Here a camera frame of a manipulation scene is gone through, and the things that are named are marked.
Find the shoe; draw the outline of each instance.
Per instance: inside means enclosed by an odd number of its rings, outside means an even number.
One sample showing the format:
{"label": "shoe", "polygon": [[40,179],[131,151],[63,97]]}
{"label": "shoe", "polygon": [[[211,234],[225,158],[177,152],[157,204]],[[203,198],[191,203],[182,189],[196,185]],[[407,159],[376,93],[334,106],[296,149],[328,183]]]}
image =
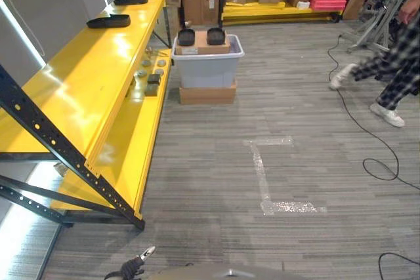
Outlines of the shoe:
{"label": "shoe", "polygon": [[337,90],[338,88],[341,87],[341,83],[347,79],[348,75],[350,74],[350,72],[352,72],[353,68],[356,67],[356,64],[349,64],[346,67],[344,67],[344,69],[342,69],[341,71],[338,72],[337,75],[335,75],[330,83],[329,83],[329,87],[333,90]]}
{"label": "shoe", "polygon": [[378,103],[373,103],[370,107],[370,110],[378,116],[381,116],[387,123],[395,127],[404,127],[406,122],[398,116],[396,110],[391,111],[380,106]]}

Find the gray storage bin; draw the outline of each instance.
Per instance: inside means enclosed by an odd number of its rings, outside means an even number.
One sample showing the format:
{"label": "gray storage bin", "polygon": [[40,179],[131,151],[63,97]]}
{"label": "gray storage bin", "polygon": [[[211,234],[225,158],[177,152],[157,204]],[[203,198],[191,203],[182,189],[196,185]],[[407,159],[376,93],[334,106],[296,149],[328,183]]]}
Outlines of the gray storage bin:
{"label": "gray storage bin", "polygon": [[176,55],[175,38],[171,58],[181,74],[183,88],[230,87],[234,81],[239,58],[245,55],[236,35],[228,34],[228,54]]}

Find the red plastic crate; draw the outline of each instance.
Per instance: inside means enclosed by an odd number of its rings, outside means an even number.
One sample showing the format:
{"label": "red plastic crate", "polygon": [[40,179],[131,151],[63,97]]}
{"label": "red plastic crate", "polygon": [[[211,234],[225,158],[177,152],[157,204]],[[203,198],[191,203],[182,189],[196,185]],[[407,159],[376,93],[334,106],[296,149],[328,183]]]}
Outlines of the red plastic crate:
{"label": "red plastic crate", "polygon": [[344,10],[347,0],[309,0],[312,10]]}

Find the electrical cord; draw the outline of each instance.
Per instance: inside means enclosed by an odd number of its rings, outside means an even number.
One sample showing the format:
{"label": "electrical cord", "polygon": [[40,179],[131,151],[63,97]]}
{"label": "electrical cord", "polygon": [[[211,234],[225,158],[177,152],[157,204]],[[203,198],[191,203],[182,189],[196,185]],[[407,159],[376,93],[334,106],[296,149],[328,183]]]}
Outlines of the electrical cord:
{"label": "electrical cord", "polygon": [[[334,71],[336,71],[338,68],[339,68],[339,66],[340,66],[340,64],[339,64],[339,62],[331,55],[331,51],[332,50],[334,50],[334,49],[336,49],[339,45],[340,45],[340,38],[341,38],[341,35],[339,35],[338,36],[338,38],[337,38],[337,44],[335,44],[333,47],[331,47],[330,49],[328,49],[328,51],[327,51],[327,54],[328,54],[328,56],[335,62],[335,64],[336,64],[336,66],[329,72],[329,74],[328,74],[328,79],[331,81],[331,74],[334,72]],[[413,185],[413,184],[411,184],[411,183],[409,183],[409,182],[406,182],[405,180],[402,180],[401,178],[400,178],[400,160],[398,159],[398,156],[397,156],[397,154],[395,153],[395,151],[384,141],[384,140],[382,140],[380,137],[378,137],[377,135],[375,135],[375,134],[373,134],[372,132],[370,132],[370,131],[368,131],[366,128],[364,128],[363,126],[361,126],[361,124],[359,124],[359,122],[353,117],[353,115],[351,114],[351,112],[348,110],[348,108],[347,108],[347,104],[346,104],[346,101],[345,101],[345,99],[344,99],[344,96],[341,94],[341,92],[340,92],[340,90],[339,89],[337,89],[337,93],[339,94],[339,96],[340,96],[340,98],[341,98],[341,101],[343,102],[343,106],[344,106],[344,109],[346,110],[346,112],[347,112],[347,114],[348,114],[348,116],[354,121],[354,123],[356,124],[356,125],[358,125],[359,126],[359,128],[360,129],[362,129],[364,132],[366,132],[366,133],[368,133],[368,134],[370,134],[372,137],[374,137],[374,138],[376,138],[376,139],[378,139],[380,142],[382,142],[388,149],[389,149],[389,151],[393,154],[393,156],[395,157],[395,161],[396,161],[396,172],[394,172],[394,171],[392,171],[391,169],[390,169],[390,167],[388,166],[388,165],[386,165],[385,163],[383,163],[382,161],[380,161],[380,160],[378,160],[378,159],[373,159],[373,158],[370,158],[370,157],[368,157],[368,158],[366,158],[366,159],[364,159],[363,160],[363,168],[364,168],[364,170],[370,175],[370,176],[372,176],[372,177],[374,177],[374,178],[377,178],[378,180],[386,180],[386,181],[392,181],[392,180],[399,180],[400,182],[402,182],[402,183],[404,183],[405,185],[408,185],[408,186],[411,186],[412,188],[415,188],[415,189],[417,189],[417,190],[420,190],[420,187],[418,187],[418,186],[416,186],[416,185]],[[369,162],[369,161],[372,161],[372,162],[376,162],[376,163],[378,163],[378,164],[380,164],[382,167],[384,167],[384,169],[385,170],[387,170],[387,171],[389,171],[391,174],[392,174],[392,177],[391,178],[383,178],[383,177],[380,177],[380,176],[377,176],[377,175],[374,175],[371,171],[369,171],[368,170],[368,168],[367,168],[367,162]]]}
{"label": "electrical cord", "polygon": [[404,259],[404,260],[407,260],[408,262],[411,262],[412,264],[416,264],[416,265],[420,266],[420,263],[419,263],[419,262],[415,262],[414,260],[411,260],[411,259],[409,259],[409,258],[407,258],[407,257],[401,256],[401,255],[396,254],[396,253],[394,253],[394,252],[384,252],[384,253],[382,253],[382,254],[379,256],[379,259],[378,259],[379,275],[381,276],[381,280],[384,280],[384,279],[383,279],[383,275],[382,275],[381,259],[382,259],[382,257],[384,257],[384,256],[386,256],[386,255],[394,255],[394,256],[400,257],[400,258],[402,258],[402,259]]}

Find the black tray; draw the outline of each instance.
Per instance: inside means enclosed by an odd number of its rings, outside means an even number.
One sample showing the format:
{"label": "black tray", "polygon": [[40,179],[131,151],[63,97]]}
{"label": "black tray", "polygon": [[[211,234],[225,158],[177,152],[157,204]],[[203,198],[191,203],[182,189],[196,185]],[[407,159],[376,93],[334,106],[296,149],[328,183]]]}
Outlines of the black tray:
{"label": "black tray", "polygon": [[126,5],[141,5],[147,3],[149,0],[114,0],[114,4],[117,6],[126,6]]}
{"label": "black tray", "polygon": [[96,18],[86,22],[91,29],[124,28],[130,25],[128,14],[110,14],[109,17]]}
{"label": "black tray", "polygon": [[222,45],[226,39],[224,30],[220,28],[211,28],[207,30],[208,45]]}
{"label": "black tray", "polygon": [[178,32],[178,45],[191,46],[196,42],[196,33],[192,29],[183,29]]}

